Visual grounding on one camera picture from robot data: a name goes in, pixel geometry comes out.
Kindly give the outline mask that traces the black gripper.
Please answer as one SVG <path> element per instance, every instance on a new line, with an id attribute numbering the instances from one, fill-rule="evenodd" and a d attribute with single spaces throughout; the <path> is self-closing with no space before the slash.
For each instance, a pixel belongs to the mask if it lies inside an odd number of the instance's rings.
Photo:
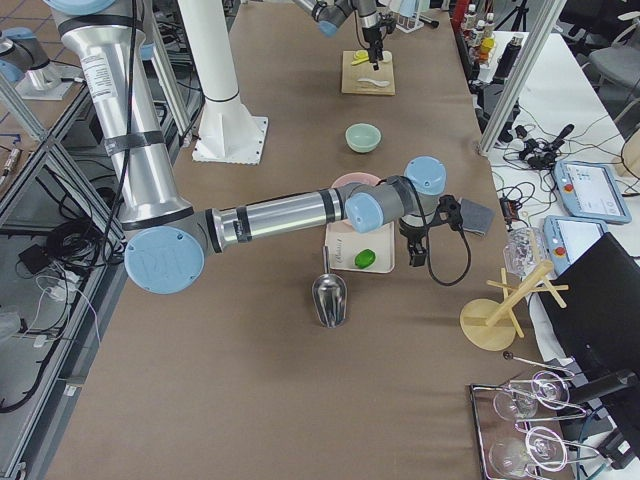
<path id="1" fill-rule="evenodd" d="M 409 265 L 411 267 L 422 267 L 425 265 L 428 247 L 424 239 L 427 237 L 429 229 L 429 226 L 414 226 L 402 219 L 399 220 L 399 232 L 407 240 Z"/>
<path id="2" fill-rule="evenodd" d="M 379 69 L 379 57 L 377 51 L 383 49 L 382 34 L 378 25 L 362 28 L 366 48 L 370 51 L 370 63 L 374 70 Z"/>

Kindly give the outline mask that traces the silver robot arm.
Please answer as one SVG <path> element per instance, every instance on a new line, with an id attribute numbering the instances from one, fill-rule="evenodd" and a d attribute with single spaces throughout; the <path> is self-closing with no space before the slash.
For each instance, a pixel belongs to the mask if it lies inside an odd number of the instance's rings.
<path id="1" fill-rule="evenodd" d="M 417 157 L 402 176 L 377 186 L 350 183 L 219 212 L 195 212 L 178 192 L 154 110 L 141 54 L 144 1 L 44 1 L 63 44 L 81 61 L 115 167 L 129 278 L 146 291 L 171 294 L 202 273 L 206 255 L 233 244 L 348 219 L 359 233 L 396 219 L 432 213 L 446 184 L 444 165 Z M 179 1 L 205 95 L 198 160 L 259 163 L 266 117 L 242 103 L 219 1 Z"/>
<path id="2" fill-rule="evenodd" d="M 356 14 L 364 41 L 369 62 L 373 69 L 379 69 L 378 63 L 383 60 L 383 17 L 377 10 L 375 1 L 326 1 L 294 0 L 317 23 L 319 30 L 327 37 L 333 36 L 341 25 L 353 14 Z"/>

